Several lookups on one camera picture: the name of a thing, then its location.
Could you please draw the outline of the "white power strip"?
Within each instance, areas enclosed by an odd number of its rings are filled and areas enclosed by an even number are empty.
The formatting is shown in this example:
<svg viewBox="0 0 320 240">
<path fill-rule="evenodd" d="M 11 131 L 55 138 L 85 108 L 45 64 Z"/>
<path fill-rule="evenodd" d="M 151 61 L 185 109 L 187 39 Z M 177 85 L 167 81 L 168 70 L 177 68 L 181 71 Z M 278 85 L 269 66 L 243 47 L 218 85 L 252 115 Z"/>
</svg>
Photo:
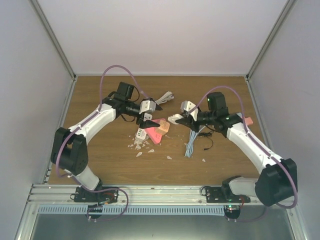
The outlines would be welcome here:
<svg viewBox="0 0 320 240">
<path fill-rule="evenodd" d="M 152 115 L 149 114 L 149 113 L 146 113 L 144 115 L 144 118 L 143 118 L 144 121 L 146 120 L 152 120 Z M 135 134 L 135 137 L 134 137 L 134 145 L 137 145 L 137 144 L 142 144 L 145 140 L 148 139 L 148 135 L 146 133 L 146 131 L 142 128 L 138 128 L 136 134 Z"/>
</svg>

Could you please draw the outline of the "pink triangular power socket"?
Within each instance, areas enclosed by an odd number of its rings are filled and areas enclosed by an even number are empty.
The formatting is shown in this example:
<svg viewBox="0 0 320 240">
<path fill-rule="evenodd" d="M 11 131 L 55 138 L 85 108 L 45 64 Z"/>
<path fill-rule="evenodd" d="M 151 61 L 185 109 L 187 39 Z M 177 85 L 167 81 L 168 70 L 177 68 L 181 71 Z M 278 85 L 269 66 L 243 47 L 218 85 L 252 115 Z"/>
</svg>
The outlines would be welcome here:
<svg viewBox="0 0 320 240">
<path fill-rule="evenodd" d="M 165 120 L 165 119 L 164 118 L 159 118 L 159 119 L 154 119 L 152 121 L 154 121 L 156 123 L 159 123 L 160 120 Z M 145 129 L 145 131 L 146 131 L 147 135 L 149 136 L 149 138 L 151 139 L 151 141 L 155 145 L 158 145 L 161 142 L 162 137 L 164 135 L 158 134 L 155 130 L 156 130 L 156 127 L 151 127 L 151 128 L 146 128 Z"/>
</svg>

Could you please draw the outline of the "pink block socket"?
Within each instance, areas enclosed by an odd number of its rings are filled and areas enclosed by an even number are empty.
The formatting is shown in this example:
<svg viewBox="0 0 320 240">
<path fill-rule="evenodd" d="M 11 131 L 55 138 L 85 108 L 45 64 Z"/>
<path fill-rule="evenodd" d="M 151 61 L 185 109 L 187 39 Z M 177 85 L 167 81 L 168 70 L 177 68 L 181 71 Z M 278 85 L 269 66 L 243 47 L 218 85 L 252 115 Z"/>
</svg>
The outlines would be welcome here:
<svg viewBox="0 0 320 240">
<path fill-rule="evenodd" d="M 253 122 L 253 120 L 252 120 L 251 117 L 246 117 L 244 120 L 245 120 L 245 124 L 246 124 L 247 126 L 251 126 L 251 125 L 254 124 L 254 122 Z"/>
</svg>

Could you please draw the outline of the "light blue power strip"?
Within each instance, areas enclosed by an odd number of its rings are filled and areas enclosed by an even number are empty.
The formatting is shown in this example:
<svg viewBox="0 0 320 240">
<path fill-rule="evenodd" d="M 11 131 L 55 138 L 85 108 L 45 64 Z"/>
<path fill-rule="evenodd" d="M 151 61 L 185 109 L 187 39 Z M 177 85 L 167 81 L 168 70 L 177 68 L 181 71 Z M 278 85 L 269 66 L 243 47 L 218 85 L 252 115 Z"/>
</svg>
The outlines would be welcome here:
<svg viewBox="0 0 320 240">
<path fill-rule="evenodd" d="M 242 116 L 242 113 L 241 112 L 238 112 L 237 115 L 242 119 L 243 116 Z"/>
</svg>

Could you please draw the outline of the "small white charger plug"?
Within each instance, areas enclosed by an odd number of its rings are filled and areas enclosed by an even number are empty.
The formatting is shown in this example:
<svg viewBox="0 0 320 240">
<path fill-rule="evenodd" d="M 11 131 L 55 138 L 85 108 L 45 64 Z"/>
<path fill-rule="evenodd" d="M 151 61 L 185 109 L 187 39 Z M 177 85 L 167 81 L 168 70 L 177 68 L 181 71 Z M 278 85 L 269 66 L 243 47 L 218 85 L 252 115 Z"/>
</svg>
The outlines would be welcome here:
<svg viewBox="0 0 320 240">
<path fill-rule="evenodd" d="M 167 120 L 174 125 L 179 125 L 180 124 L 179 120 L 182 120 L 182 119 L 184 119 L 184 117 L 180 114 L 173 114 L 167 118 Z"/>
</svg>

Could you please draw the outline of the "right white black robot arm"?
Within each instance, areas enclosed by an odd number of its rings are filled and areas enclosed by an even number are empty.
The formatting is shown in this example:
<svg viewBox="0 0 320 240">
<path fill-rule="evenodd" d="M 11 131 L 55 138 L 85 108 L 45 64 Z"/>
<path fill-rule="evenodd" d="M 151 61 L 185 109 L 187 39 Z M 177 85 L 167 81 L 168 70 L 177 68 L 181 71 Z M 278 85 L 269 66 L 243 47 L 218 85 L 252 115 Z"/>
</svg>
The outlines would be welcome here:
<svg viewBox="0 0 320 240">
<path fill-rule="evenodd" d="M 297 165 L 270 150 L 248 128 L 244 115 L 230 114 L 226 99 L 221 92 L 206 95 L 207 111 L 190 101 L 181 104 L 180 114 L 168 117 L 169 122 L 183 125 L 199 133 L 201 126 L 212 126 L 229 141 L 233 142 L 253 163 L 259 177 L 245 178 L 234 176 L 222 182 L 221 196 L 228 203 L 234 202 L 239 195 L 258 198 L 267 207 L 279 205 L 290 197 L 290 208 L 298 203 Z"/>
</svg>

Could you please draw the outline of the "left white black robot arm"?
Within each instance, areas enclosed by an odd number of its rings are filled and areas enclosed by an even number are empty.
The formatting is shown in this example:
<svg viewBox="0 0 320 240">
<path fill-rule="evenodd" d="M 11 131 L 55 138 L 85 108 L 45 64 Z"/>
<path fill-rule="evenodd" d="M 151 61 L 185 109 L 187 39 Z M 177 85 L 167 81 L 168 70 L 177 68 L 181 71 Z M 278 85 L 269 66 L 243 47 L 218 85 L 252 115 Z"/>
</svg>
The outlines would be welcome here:
<svg viewBox="0 0 320 240">
<path fill-rule="evenodd" d="M 106 125 L 118 117 L 128 115 L 136 120 L 140 129 L 159 127 L 152 121 L 151 114 L 162 108 L 151 97 L 145 97 L 140 103 L 132 101 L 136 86 L 120 82 L 116 91 L 101 98 L 98 107 L 79 123 L 56 130 L 51 151 L 51 162 L 55 164 L 56 175 L 74 178 L 84 189 L 86 197 L 98 202 L 103 197 L 99 187 L 100 179 L 88 166 L 88 143 Z"/>
</svg>

